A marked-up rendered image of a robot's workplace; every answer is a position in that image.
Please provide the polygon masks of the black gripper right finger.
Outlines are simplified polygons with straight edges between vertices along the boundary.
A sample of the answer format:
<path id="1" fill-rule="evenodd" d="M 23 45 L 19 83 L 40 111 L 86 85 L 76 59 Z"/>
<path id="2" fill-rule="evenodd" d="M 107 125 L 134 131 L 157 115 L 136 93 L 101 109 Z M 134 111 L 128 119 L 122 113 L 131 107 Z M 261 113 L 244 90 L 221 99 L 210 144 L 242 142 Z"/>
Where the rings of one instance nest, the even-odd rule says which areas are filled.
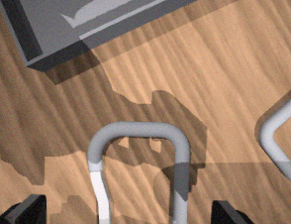
<path id="1" fill-rule="evenodd" d="M 211 224 L 254 224 L 243 212 L 235 210 L 227 200 L 213 200 Z"/>

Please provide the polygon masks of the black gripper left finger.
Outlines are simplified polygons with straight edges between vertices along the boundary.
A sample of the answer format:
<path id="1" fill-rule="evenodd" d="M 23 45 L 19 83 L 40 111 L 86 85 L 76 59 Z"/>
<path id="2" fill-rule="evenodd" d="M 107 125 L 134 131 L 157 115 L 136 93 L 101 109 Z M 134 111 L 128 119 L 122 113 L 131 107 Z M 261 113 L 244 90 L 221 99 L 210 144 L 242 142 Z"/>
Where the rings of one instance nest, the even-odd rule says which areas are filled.
<path id="1" fill-rule="evenodd" d="M 12 205 L 0 217 L 0 224 L 47 224 L 47 197 L 31 194 L 23 202 Z"/>

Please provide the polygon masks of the grey tray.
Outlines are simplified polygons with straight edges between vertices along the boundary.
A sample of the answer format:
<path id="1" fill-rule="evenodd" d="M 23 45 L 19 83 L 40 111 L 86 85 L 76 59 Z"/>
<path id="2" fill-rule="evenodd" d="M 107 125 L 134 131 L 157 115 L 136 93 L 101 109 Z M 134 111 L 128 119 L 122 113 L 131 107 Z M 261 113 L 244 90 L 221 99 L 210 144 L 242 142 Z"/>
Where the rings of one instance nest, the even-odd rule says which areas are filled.
<path id="1" fill-rule="evenodd" d="M 25 66 L 44 71 L 195 1 L 0 0 L 0 9 Z"/>

